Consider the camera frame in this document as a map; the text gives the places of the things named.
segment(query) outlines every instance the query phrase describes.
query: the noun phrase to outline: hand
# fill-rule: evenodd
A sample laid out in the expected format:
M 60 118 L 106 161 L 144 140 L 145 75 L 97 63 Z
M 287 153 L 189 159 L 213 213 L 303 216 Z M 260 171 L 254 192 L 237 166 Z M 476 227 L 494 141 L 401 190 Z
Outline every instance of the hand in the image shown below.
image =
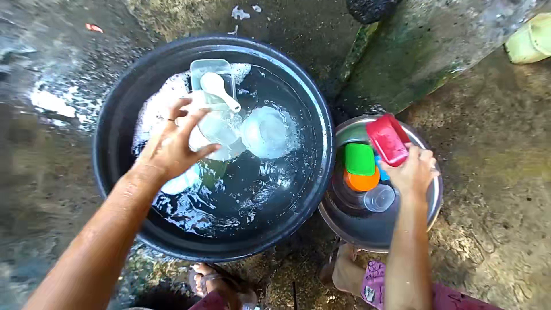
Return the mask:
M 210 111 L 199 109 L 188 115 L 187 111 L 180 110 L 191 101 L 191 98 L 181 98 L 169 108 L 168 118 L 155 130 L 156 133 L 147 142 L 132 169 L 158 173 L 162 181 L 166 182 L 220 148 L 220 144 L 210 144 L 197 152 L 190 150 L 188 143 L 191 130 Z M 175 123 L 177 117 L 180 117 L 179 126 Z
M 440 175 L 434 169 L 436 159 L 431 150 L 421 149 L 411 143 L 406 143 L 406 147 L 409 148 L 409 157 L 399 167 L 392 167 L 383 161 L 379 161 L 379 167 L 388 174 L 400 194 L 425 197 L 430 183 Z

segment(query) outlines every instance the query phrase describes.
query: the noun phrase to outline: red plastic container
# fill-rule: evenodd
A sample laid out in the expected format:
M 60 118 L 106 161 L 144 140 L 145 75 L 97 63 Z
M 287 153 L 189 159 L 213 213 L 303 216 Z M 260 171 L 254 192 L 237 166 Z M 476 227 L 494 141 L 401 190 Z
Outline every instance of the red plastic container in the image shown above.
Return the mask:
M 408 135 L 392 114 L 367 123 L 365 129 L 371 145 L 387 164 L 397 167 L 408 158 L 409 152 L 404 145 L 409 142 Z

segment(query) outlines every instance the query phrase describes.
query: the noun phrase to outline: metal basin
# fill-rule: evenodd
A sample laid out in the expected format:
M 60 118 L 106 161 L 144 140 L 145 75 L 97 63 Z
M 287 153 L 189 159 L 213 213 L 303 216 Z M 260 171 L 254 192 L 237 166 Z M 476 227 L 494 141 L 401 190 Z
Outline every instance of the metal basin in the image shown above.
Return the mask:
M 346 143 L 369 143 L 365 125 L 368 122 L 376 120 L 378 117 L 377 115 L 364 115 L 350 119 L 337 126 L 337 158 L 339 150 Z M 418 137 L 411 127 L 401 122 L 400 124 L 412 143 L 421 148 L 428 148 L 426 142 Z M 342 165 L 337 159 L 331 182 L 338 181 L 337 176 L 339 173 L 342 173 L 342 169 Z M 390 248 L 394 224 L 399 211 L 400 196 L 396 196 L 393 204 L 385 212 L 371 212 L 367 209 L 359 210 L 340 202 L 338 194 L 332 190 L 331 182 L 322 202 L 318 206 L 323 219 L 339 237 L 348 243 L 370 252 L 387 253 Z M 442 203 L 442 177 L 434 178 L 429 186 L 426 200 L 429 204 L 426 217 L 428 229 L 430 229 L 436 220 Z

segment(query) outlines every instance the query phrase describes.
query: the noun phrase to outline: sandal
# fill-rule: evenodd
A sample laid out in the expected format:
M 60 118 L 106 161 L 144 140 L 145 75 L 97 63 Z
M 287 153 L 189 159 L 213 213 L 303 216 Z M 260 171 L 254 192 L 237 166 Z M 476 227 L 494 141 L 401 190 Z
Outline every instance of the sandal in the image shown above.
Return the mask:
M 232 290 L 234 290 L 237 293 L 237 297 L 239 298 L 239 300 L 241 301 L 241 304 L 243 305 L 242 307 L 243 310 L 255 309 L 256 303 L 258 301 L 257 296 L 256 296 L 256 293 L 247 286 L 246 282 L 244 282 L 241 279 L 235 280 L 235 278 L 232 277 L 232 275 L 230 275 L 229 272 L 222 269 L 218 265 L 208 264 L 208 263 L 204 263 L 204 264 L 214 269 L 214 273 L 209 275 L 202 275 L 201 277 L 201 280 L 200 280 L 201 290 L 205 295 L 209 293 L 207 291 L 207 281 L 214 280 L 214 279 L 222 279 L 224 282 L 226 282 L 226 284 L 228 284 L 228 286 Z M 194 283 L 196 283 L 195 275 L 197 274 L 199 273 L 197 273 L 193 268 L 191 268 L 189 271 L 188 280 L 193 293 L 199 296 L 196 286 L 193 285 Z

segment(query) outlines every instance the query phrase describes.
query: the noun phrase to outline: green container lid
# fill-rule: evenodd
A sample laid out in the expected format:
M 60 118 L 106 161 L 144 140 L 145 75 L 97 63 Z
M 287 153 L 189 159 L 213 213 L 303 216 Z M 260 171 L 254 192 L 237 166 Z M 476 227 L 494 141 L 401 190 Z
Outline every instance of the green container lid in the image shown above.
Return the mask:
M 371 146 L 349 143 L 344 146 L 344 166 L 348 173 L 357 175 L 375 174 L 375 155 Z

